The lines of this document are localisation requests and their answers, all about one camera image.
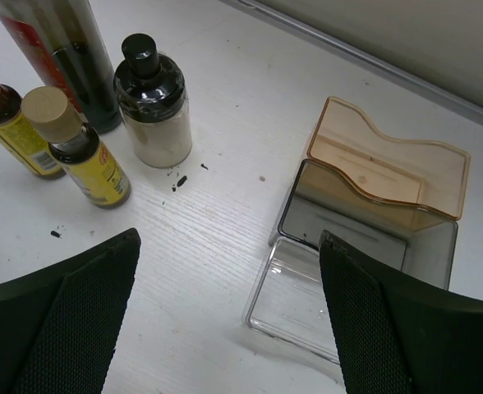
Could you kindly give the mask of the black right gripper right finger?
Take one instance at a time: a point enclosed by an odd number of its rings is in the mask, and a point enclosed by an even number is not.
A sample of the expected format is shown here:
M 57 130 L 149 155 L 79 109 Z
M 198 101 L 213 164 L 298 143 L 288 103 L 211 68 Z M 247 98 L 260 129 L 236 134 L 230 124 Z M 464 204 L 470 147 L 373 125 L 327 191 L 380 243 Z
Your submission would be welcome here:
M 320 272 L 348 393 L 483 393 L 483 300 L 320 236 Z

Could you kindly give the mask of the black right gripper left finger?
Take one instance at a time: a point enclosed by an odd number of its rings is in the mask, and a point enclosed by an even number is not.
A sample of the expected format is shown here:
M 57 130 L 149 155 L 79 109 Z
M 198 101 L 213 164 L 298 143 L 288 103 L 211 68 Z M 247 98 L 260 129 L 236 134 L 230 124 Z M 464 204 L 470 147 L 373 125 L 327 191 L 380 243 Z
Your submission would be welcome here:
M 0 393 L 100 393 L 135 281 L 130 228 L 0 284 Z

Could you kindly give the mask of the small yellow bottle beige cap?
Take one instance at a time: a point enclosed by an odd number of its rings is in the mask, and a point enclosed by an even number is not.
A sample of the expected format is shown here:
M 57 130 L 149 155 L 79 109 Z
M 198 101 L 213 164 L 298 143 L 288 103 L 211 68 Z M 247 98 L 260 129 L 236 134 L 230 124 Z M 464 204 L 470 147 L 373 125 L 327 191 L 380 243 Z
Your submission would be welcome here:
M 41 86 L 21 101 L 21 111 L 81 193 L 99 208 L 127 201 L 131 183 L 96 129 L 58 88 Z

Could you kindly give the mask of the small yellow bottle brown cap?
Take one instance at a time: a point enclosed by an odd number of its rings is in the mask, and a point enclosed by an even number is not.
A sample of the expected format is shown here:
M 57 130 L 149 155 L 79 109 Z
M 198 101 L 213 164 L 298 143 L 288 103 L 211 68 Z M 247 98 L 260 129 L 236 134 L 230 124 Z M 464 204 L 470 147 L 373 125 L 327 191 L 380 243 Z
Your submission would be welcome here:
M 0 145 L 37 177 L 50 180 L 65 175 L 51 156 L 48 143 L 22 113 L 19 93 L 1 83 Z

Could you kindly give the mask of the white powder shaker black cap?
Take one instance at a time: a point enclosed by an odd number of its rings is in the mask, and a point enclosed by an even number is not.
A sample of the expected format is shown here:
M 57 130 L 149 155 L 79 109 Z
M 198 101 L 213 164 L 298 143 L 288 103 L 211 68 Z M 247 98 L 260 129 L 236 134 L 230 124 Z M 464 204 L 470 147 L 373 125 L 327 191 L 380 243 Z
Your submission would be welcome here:
M 183 72 L 147 34 L 127 36 L 122 54 L 113 88 L 134 152 L 150 167 L 174 167 L 192 148 Z

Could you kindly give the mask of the tall dark sauce bottle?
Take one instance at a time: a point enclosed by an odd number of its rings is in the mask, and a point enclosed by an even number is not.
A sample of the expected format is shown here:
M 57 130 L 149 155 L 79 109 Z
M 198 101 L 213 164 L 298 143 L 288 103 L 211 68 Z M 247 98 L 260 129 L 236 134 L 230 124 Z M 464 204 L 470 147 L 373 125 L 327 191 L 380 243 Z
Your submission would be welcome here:
M 99 133 L 119 126 L 113 65 L 88 1 L 0 1 L 0 21 L 43 83 Z

